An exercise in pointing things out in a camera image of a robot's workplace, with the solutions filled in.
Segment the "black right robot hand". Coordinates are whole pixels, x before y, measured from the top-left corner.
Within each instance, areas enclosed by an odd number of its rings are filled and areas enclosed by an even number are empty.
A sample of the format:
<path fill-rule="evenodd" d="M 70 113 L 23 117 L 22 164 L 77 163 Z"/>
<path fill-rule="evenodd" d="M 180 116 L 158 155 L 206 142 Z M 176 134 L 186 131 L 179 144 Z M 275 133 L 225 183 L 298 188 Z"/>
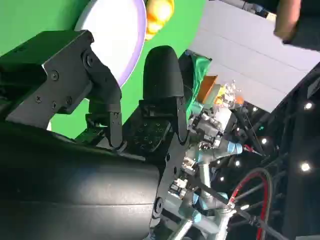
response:
<path fill-rule="evenodd" d="M 142 240 L 178 177 L 188 130 L 174 49 L 146 57 L 143 96 L 122 92 L 90 31 L 44 31 L 0 58 L 0 237 Z"/>

